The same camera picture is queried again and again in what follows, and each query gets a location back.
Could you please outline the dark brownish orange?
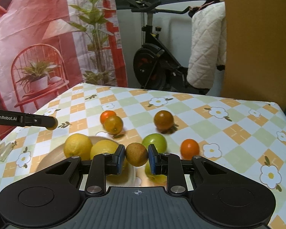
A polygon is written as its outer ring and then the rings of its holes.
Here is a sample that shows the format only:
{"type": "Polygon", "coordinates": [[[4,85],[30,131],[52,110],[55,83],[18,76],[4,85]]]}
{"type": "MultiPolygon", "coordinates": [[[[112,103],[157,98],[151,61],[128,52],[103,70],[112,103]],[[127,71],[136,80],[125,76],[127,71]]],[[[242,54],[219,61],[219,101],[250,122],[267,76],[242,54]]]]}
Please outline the dark brownish orange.
{"type": "Polygon", "coordinates": [[[154,116],[154,124],[160,131],[165,131],[173,127],[174,117],[169,111],[158,111],[154,116]]]}

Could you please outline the yellow lemon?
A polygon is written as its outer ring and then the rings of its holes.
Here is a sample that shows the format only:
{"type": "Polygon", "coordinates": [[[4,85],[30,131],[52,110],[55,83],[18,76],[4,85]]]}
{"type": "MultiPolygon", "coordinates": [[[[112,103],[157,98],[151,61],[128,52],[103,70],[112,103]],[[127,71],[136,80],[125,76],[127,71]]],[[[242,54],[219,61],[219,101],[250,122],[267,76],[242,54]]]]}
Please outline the yellow lemon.
{"type": "Polygon", "coordinates": [[[114,154],[119,144],[108,139],[98,141],[94,144],[90,151],[90,159],[92,160],[95,155],[109,153],[114,154]]]}
{"type": "Polygon", "coordinates": [[[80,133],[72,134],[64,143],[64,155],[69,158],[79,156],[82,160],[90,160],[90,151],[93,144],[88,136],[80,133]]]}

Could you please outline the yellow-brown orange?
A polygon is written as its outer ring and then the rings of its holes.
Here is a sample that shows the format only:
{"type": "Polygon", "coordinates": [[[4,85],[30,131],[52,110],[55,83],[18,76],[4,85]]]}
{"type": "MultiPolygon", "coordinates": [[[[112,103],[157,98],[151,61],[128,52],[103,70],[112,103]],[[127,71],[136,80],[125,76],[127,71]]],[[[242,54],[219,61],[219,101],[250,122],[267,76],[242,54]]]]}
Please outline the yellow-brown orange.
{"type": "Polygon", "coordinates": [[[109,134],[117,135],[123,129],[123,120],[119,116],[113,115],[105,120],[104,129],[109,134]]]}

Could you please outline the black exercise bike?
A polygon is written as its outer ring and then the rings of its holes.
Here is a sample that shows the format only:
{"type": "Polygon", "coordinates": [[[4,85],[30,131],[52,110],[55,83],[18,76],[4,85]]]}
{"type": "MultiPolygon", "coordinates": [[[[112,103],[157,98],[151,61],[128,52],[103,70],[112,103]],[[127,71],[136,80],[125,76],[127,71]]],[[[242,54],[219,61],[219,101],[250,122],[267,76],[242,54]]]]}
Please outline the black exercise bike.
{"type": "Polygon", "coordinates": [[[161,27],[153,27],[153,15],[157,13],[168,13],[183,15],[187,12],[194,15],[208,5],[218,3],[219,0],[206,0],[201,6],[187,7],[182,11],[158,9],[161,2],[149,3],[146,1],[128,0],[131,12],[140,12],[147,15],[147,22],[143,23],[142,45],[133,58],[133,69],[137,81],[142,89],[164,90],[180,93],[191,93],[205,95],[207,88],[195,88],[187,81],[188,68],[182,66],[173,54],[159,40],[161,27]]]}

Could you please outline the yellow-green fruit on plate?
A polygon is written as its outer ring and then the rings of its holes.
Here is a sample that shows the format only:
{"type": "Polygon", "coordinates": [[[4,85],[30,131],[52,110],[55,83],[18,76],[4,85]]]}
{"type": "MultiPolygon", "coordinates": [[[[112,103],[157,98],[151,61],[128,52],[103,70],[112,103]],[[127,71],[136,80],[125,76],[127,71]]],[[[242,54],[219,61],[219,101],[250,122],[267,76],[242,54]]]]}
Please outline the yellow-green fruit on plate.
{"type": "Polygon", "coordinates": [[[167,177],[165,175],[153,175],[148,162],[145,165],[145,174],[148,179],[155,184],[165,184],[167,182],[167,177]]]}

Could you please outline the brown kiwi fruit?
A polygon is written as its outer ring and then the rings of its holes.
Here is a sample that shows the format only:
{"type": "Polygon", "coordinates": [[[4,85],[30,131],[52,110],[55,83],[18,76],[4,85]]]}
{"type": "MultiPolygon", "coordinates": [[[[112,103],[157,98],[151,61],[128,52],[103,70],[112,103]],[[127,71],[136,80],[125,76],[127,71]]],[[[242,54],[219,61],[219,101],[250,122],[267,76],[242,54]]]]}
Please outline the brown kiwi fruit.
{"type": "Polygon", "coordinates": [[[130,143],[126,147],[125,156],[129,164],[135,167],[144,165],[148,160],[147,149],[141,143],[130,143]]]}

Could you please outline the white quilted blanket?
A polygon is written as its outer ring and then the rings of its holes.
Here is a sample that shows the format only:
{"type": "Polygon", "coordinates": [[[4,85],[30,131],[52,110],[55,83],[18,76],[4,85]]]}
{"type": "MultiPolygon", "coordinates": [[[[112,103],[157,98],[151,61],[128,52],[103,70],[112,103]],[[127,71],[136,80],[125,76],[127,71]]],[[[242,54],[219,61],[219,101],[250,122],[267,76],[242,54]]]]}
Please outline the white quilted blanket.
{"type": "Polygon", "coordinates": [[[211,89],[215,72],[226,66],[225,3],[208,5],[192,16],[192,45],[187,81],[199,89],[211,89]]]}

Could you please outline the wooden board panel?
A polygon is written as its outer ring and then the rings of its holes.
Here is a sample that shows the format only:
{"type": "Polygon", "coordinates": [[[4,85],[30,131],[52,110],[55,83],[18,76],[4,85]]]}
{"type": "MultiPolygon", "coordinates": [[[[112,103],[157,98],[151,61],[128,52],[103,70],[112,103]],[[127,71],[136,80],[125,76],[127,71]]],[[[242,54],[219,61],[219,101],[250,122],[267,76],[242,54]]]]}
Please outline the wooden board panel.
{"type": "Polygon", "coordinates": [[[286,109],[286,0],[225,0],[227,59],[221,95],[286,109]]]}

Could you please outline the checkered floral tablecloth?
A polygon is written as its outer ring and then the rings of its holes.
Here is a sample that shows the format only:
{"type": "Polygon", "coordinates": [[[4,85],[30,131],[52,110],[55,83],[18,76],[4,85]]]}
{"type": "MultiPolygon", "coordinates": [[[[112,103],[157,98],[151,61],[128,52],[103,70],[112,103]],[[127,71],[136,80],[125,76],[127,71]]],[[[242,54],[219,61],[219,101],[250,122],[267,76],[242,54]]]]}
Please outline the checkered floral tablecloth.
{"type": "Polygon", "coordinates": [[[123,144],[155,133],[155,114],[169,111],[176,129],[165,135],[168,151],[179,154],[182,142],[193,139],[202,156],[270,188],[276,198],[270,226],[286,228],[286,116],[274,102],[78,84],[38,111],[58,119],[56,130],[15,128],[0,142],[0,190],[34,173],[69,135],[106,137],[100,115],[107,110],[123,120],[116,138],[123,144]]]}

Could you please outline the small orange tangerine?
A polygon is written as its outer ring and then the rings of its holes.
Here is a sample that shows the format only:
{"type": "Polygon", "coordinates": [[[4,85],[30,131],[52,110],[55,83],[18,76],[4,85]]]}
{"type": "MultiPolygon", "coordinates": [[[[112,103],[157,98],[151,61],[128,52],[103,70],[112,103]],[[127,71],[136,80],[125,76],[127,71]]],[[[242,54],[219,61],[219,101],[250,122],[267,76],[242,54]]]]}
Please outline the small orange tangerine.
{"type": "Polygon", "coordinates": [[[185,160],[200,154],[199,144],[193,139],[185,139],[180,146],[180,153],[185,160]]]}

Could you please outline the green apple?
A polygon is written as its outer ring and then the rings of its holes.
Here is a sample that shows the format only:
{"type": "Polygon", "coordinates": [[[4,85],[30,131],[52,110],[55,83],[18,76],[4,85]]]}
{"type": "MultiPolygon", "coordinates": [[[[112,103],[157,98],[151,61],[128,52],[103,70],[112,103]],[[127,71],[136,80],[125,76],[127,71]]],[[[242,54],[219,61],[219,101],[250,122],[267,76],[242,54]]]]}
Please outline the green apple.
{"type": "Polygon", "coordinates": [[[167,141],[164,136],[158,133],[153,133],[146,136],[142,140],[142,145],[144,145],[147,149],[150,144],[153,144],[157,149],[158,153],[167,152],[167,141]]]}

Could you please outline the bright orange tangerine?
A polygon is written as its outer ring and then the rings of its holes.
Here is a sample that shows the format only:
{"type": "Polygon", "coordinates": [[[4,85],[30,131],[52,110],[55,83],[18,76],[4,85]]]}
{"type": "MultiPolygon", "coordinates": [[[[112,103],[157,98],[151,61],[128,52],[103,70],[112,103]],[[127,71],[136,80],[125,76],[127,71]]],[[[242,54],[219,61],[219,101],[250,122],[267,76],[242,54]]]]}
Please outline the bright orange tangerine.
{"type": "Polygon", "coordinates": [[[100,115],[100,122],[103,125],[105,120],[111,116],[116,116],[115,111],[107,110],[101,113],[100,115]]]}

